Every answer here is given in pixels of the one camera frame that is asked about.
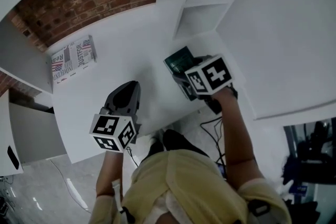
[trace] person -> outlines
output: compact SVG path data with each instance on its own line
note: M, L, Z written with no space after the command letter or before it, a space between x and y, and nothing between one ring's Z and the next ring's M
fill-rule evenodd
M123 222L115 194L133 218L126 223L291 223L285 203L258 168L232 90L224 88L212 97L222 107L227 181L203 151L167 130L163 145L157 136L151 139L149 154L134 171L124 198L122 187L115 193L111 183L122 182L123 154L106 152L89 224Z

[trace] green object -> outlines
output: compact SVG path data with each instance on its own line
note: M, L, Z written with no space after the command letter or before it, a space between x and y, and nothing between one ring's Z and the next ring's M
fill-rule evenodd
M195 66L195 58L189 51L188 47L185 46L166 58L164 63L168 67L171 74L184 73L188 69ZM183 87L181 85L178 86L187 99L190 101L196 99L196 97L191 94L191 91L187 87Z
M184 73L195 66L194 56L191 54L187 46L170 55L164 60L164 62L171 73Z

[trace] cable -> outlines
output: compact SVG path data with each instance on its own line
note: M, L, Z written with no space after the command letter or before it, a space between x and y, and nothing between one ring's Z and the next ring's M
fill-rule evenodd
M71 194L71 192L70 192L70 189L69 189L69 187L68 187L68 184L67 184L67 182L65 181L65 179L64 179L64 177L63 177L63 174L62 174L61 170L56 166L56 164L54 164L54 162L53 162L52 160L50 160L50 161L51 161L51 163L56 167L56 169L59 171L59 173L61 174L61 176L62 176L62 178L63 178L63 181L64 181L64 183L65 183L65 185L66 185L66 187L67 187L67 189L68 189L68 193L70 194L71 198L72 198L72 199L76 202L76 204L78 204L78 205L80 206L80 208L82 208L85 212L87 212L87 213L89 213L89 214L92 214L92 212L86 210L86 209L85 209L79 202L77 202L77 201L75 200L75 198L73 198L73 196L72 196L72 194Z
M12 183L9 183L9 182L6 181L6 180L4 180L4 182L7 183L7 184L10 184L10 185L11 185L11 184L14 182L14 175L12 175Z
M220 160L220 162L222 163L222 165L223 165L223 167L225 167L225 164L224 164L224 161L223 161L223 156L225 155L225 153L224 154L222 154L222 151L221 151L221 149L219 148L219 140L222 138L222 124L223 124L223 122L222 122L222 117L218 117L218 118L216 118L216 119L214 119L214 120L211 120L211 121L207 121L207 122L203 122L203 123L201 123L199 126L212 138L212 140L215 142L215 144L216 144L216 148L217 148L217 150L218 150L218 153L219 153L219 159L218 160ZM208 130L207 129L205 129L204 127L203 127L203 125L205 125L205 124L209 124L209 123L212 123L212 122L215 122L215 121L218 121L218 120L220 120L219 122L217 122L216 124L215 124L215 126L214 126L214 128L215 128L215 133L216 133L216 136L217 136L217 140L213 137L213 135L210 133L210 132L208 132ZM216 130L216 126L219 124L221 122L221 127L220 127L220 136L218 136L218 134L217 134L217 130Z
M134 158L133 158L133 154L132 154L132 149L128 146L126 148L128 154L131 156L132 160L134 161L135 165L138 167L138 164L135 162Z

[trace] white desk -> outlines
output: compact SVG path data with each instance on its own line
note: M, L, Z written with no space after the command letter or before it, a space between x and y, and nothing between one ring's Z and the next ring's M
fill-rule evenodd
M186 45L194 56L227 55L225 47L215 32L185 42L168 42L155 14L155 5L150 5L98 21L47 52L51 54L87 34L92 34L97 51L96 66L55 85L52 95L60 134L73 163L103 152L89 135L93 115L99 113L109 93L127 81L141 85L139 135L165 127L205 105L185 98L163 60ZM229 64L236 73L235 63Z

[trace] hand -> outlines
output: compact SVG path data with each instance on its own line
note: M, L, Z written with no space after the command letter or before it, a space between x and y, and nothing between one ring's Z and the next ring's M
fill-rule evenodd
M225 102L226 100L230 100L232 98L236 99L233 91L228 87L224 87L212 95L212 99L217 100L219 103Z

